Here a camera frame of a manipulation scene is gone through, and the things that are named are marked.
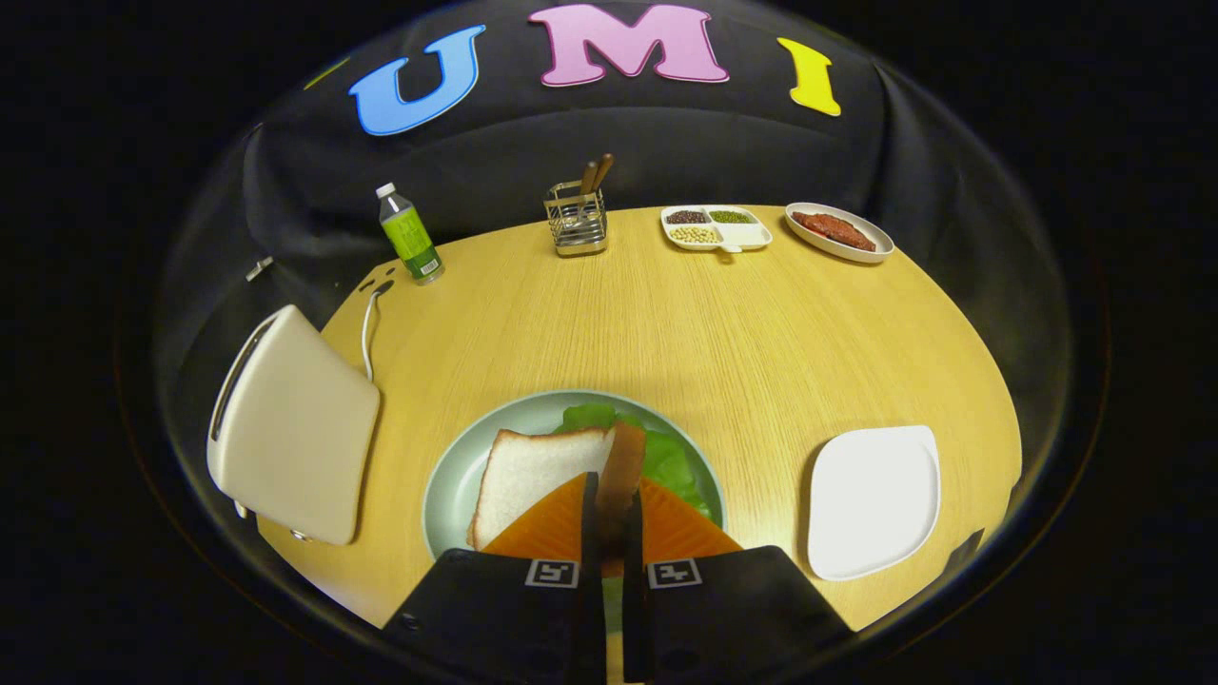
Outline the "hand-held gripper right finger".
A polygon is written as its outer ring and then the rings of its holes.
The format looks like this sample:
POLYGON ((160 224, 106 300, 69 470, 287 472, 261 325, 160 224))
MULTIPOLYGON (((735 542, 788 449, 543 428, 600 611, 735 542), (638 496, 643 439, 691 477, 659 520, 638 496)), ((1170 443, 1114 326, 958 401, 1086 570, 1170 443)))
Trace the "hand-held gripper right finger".
POLYGON ((644 684, 797 684, 855 637, 783 550, 742 548, 644 481, 626 524, 622 676, 644 684))

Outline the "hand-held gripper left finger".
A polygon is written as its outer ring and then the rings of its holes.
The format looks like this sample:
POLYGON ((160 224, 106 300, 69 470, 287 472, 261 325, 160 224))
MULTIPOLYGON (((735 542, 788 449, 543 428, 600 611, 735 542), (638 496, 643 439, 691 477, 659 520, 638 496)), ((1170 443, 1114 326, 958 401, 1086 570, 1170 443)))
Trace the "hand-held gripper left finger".
POLYGON ((603 684, 607 630, 596 473, 508 529, 508 555, 451 548, 382 628, 435 684, 603 684))

